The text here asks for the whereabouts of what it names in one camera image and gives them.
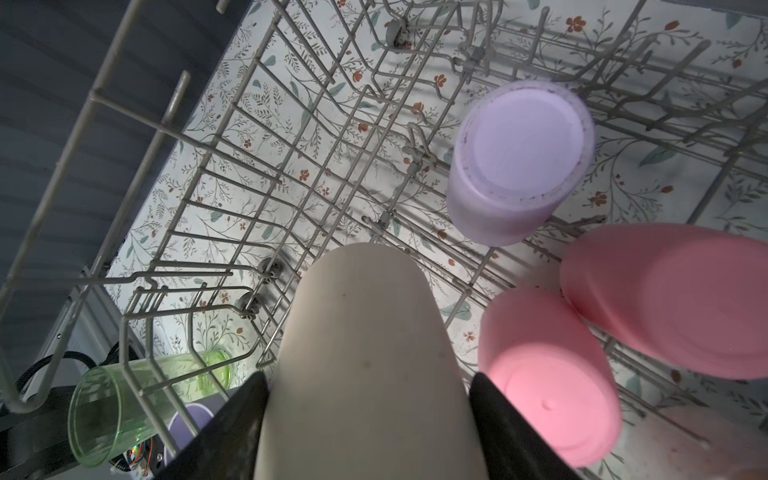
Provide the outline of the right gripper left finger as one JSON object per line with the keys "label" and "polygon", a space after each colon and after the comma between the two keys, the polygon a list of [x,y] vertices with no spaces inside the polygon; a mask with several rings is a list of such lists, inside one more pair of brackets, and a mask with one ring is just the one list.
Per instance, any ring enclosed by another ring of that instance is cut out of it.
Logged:
{"label": "right gripper left finger", "polygon": [[157,479],[252,479],[269,396],[266,375],[258,371],[181,452],[165,450]]}

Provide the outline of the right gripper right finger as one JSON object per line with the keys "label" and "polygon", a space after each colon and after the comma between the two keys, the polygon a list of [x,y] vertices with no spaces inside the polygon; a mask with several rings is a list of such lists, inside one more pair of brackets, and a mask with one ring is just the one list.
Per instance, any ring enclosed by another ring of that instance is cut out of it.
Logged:
{"label": "right gripper right finger", "polygon": [[485,374],[468,397],[490,479],[579,479]]}

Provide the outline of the green transparent cup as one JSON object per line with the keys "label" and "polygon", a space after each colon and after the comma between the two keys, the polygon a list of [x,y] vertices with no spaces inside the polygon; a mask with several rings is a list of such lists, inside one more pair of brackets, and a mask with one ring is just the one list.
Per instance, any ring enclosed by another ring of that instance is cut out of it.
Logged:
{"label": "green transparent cup", "polygon": [[[210,374],[200,368],[191,353],[164,356],[155,360],[165,378],[179,378],[173,390],[184,404],[213,396],[220,383],[233,385],[231,364]],[[89,370],[76,385],[68,412],[68,438],[75,459],[83,466],[96,467],[157,434],[118,364]]]}

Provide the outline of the light purple cup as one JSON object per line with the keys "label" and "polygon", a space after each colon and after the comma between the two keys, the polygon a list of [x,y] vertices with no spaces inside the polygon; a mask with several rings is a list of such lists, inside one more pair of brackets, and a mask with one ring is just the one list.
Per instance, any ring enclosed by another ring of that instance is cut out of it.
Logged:
{"label": "light purple cup", "polygon": [[584,101],[562,84],[515,81],[475,102],[453,148],[446,206],[468,240],[516,244],[580,184],[595,159]]}

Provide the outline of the white cup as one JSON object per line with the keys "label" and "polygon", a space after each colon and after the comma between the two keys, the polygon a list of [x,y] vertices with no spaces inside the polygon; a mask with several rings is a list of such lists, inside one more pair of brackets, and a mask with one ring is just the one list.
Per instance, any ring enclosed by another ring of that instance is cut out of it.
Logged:
{"label": "white cup", "polygon": [[695,405],[664,415],[704,437],[707,448],[656,416],[639,420],[626,434],[619,456],[629,479],[765,479],[767,436],[727,416]]}

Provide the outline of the floral table mat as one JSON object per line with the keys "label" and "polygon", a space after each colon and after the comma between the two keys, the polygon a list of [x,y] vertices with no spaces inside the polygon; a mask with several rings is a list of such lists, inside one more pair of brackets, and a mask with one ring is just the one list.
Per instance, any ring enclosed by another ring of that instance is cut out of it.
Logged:
{"label": "floral table mat", "polygon": [[[508,80],[582,91],[597,163],[522,243],[487,247],[447,214],[461,117]],[[275,372],[302,276],[376,242],[424,273],[464,384],[480,317],[525,279],[553,286],[566,246],[601,224],[694,221],[767,236],[767,23],[669,1],[257,1],[111,271],[136,340],[138,397],[176,454],[179,413],[155,360],[227,364],[230,391]]]}

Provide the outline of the beige cup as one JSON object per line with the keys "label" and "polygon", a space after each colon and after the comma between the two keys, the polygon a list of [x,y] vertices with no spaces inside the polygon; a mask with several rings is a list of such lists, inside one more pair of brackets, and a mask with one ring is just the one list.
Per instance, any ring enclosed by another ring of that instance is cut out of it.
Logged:
{"label": "beige cup", "polygon": [[484,479],[460,368],[416,262],[324,254],[298,285],[261,428],[258,479]]}

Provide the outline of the pink cup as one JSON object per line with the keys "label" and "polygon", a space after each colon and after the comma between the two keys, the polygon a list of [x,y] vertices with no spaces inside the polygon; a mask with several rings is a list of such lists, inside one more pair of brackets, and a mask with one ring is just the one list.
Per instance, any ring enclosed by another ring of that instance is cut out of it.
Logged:
{"label": "pink cup", "polygon": [[570,304],[624,345],[709,376],[767,375],[767,245],[671,223],[606,225],[566,249]]}
{"label": "pink cup", "polygon": [[560,294],[496,295],[481,317],[478,369],[570,466],[592,466],[616,446],[623,421],[611,367]]}

